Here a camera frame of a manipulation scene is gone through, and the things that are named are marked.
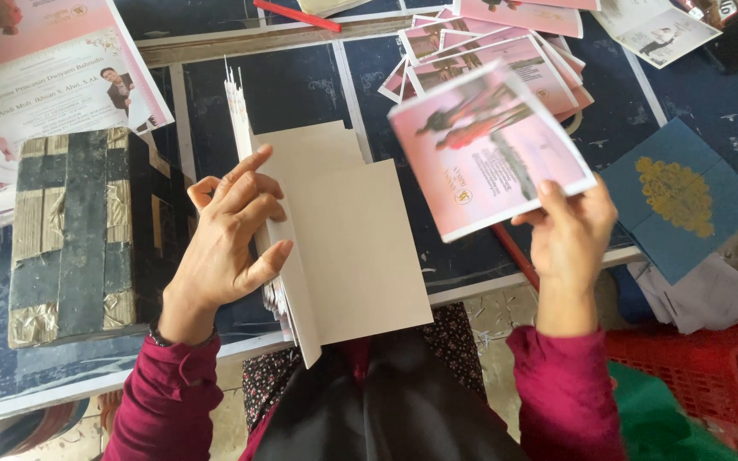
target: dark teal card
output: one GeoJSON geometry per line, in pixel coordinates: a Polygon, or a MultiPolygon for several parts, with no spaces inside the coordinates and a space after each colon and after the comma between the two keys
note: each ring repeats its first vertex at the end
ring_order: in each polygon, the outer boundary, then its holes
{"type": "Polygon", "coordinates": [[[671,285],[738,231],[738,174],[678,118],[602,176],[620,224],[671,285]]]}

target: red plastic crate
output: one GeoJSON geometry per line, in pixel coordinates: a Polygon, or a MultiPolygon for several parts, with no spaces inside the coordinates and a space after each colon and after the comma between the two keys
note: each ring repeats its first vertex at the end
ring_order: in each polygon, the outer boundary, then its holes
{"type": "Polygon", "coordinates": [[[661,379],[685,411],[720,425],[738,450],[738,325],[681,335],[670,326],[606,334],[610,360],[661,379]]]}

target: gold logo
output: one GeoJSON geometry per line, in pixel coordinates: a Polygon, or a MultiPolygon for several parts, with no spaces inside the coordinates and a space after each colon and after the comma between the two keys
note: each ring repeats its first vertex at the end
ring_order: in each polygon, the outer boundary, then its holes
{"type": "Polygon", "coordinates": [[[662,160],[654,162],[648,157],[636,161],[636,170],[641,173],[646,202],[662,219],[698,237],[713,235],[712,199],[701,175],[692,172],[689,166],[676,162],[666,165],[662,160]]]}
{"type": "Polygon", "coordinates": [[[472,193],[469,192],[468,190],[466,190],[466,189],[461,190],[460,192],[457,192],[454,195],[454,201],[457,202],[460,205],[468,204],[469,202],[472,201],[472,199],[471,199],[472,196],[471,195],[472,195],[472,193]]]}

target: person's left hand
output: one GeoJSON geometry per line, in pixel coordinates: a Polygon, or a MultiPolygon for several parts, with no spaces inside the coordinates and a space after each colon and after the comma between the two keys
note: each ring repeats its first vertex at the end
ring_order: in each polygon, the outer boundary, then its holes
{"type": "Polygon", "coordinates": [[[272,146],[264,144],[220,180],[205,177],[187,190],[201,219],[165,290],[165,305],[169,299],[214,310],[278,275],[292,250],[291,240],[272,245],[258,260],[249,253],[249,242],[260,225],[267,219],[286,219],[277,200],[284,197],[281,186],[255,173],[271,155],[272,146]]]}

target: person's hand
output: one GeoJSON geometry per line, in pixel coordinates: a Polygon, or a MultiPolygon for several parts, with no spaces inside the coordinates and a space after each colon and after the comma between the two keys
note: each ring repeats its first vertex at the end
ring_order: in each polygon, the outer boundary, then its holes
{"type": "Polygon", "coordinates": [[[262,145],[220,180],[205,177],[187,190],[201,219],[167,288],[171,299],[213,310],[278,275],[292,241],[272,245],[258,260],[249,253],[249,242],[261,224],[267,219],[286,220],[277,200],[284,197],[281,186],[255,173],[270,155],[272,146],[262,145]]]}
{"type": "Polygon", "coordinates": [[[596,329],[594,283],[609,246],[617,209],[602,178],[597,185],[566,198],[559,184],[543,181],[537,190],[542,208],[512,218],[528,223],[531,261],[539,275],[537,329],[549,336],[581,336],[596,329]]]}

